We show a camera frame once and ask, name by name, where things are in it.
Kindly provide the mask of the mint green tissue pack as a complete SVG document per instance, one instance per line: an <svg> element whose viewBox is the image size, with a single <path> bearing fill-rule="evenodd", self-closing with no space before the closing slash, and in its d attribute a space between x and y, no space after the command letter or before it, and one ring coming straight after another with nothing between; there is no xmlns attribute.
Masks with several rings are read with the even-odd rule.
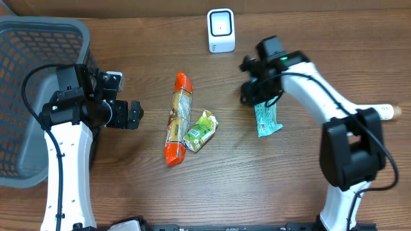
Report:
<svg viewBox="0 0 411 231"><path fill-rule="evenodd" d="M254 106L258 137L272 135L283 127L277 122L277 99L278 96Z"/></svg>

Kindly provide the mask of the orange spaghetti packet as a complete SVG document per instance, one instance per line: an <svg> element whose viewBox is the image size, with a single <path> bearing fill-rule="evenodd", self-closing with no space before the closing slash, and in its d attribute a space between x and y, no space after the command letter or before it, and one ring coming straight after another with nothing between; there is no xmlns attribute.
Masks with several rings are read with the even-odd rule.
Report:
<svg viewBox="0 0 411 231"><path fill-rule="evenodd" d="M186 146L183 137L189 130L192 94L191 81L184 72L179 72L175 80L164 146L164 157L170 167L184 160Z"/></svg>

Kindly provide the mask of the green drink carton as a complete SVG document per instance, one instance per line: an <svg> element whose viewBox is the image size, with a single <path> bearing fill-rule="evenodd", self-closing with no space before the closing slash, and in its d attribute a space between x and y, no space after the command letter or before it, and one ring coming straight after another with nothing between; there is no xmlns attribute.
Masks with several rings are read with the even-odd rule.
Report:
<svg viewBox="0 0 411 231"><path fill-rule="evenodd" d="M217 127L218 121L215 115L208 110L204 110L192 129L183 136L185 145L189 150L197 153L214 135Z"/></svg>

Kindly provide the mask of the white tube gold cap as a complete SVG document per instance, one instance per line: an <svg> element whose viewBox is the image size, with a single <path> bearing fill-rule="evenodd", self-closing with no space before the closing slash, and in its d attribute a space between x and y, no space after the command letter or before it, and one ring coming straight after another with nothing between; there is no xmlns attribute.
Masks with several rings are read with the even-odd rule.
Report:
<svg viewBox="0 0 411 231"><path fill-rule="evenodd" d="M399 119L402 115L401 107L390 104L377 104L377 105L357 105L359 109L373 108L379 114L379 117L383 121L390 121Z"/></svg>

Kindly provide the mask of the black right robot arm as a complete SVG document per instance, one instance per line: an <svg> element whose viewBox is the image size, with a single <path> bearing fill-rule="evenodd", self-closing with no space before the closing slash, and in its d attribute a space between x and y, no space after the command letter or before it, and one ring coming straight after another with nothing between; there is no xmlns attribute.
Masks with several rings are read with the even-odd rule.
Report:
<svg viewBox="0 0 411 231"><path fill-rule="evenodd" d="M287 93L321 125L319 162L329 187L318 227L356 230L360 198L385 167L379 113L348 101L301 51L270 61L245 56L240 70L252 76L241 86L242 103L254 106Z"/></svg>

